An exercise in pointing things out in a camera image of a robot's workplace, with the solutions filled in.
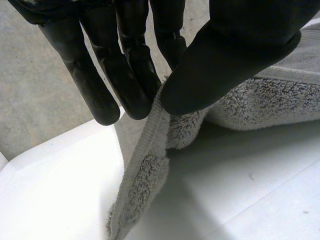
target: white table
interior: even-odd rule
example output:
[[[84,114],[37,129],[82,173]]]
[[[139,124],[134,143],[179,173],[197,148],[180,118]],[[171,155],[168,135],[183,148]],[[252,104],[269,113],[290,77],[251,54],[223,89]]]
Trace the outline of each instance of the white table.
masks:
[[[319,240],[320,122],[205,125],[127,240]],[[88,122],[0,171],[1,240],[106,240],[123,174],[113,126]]]

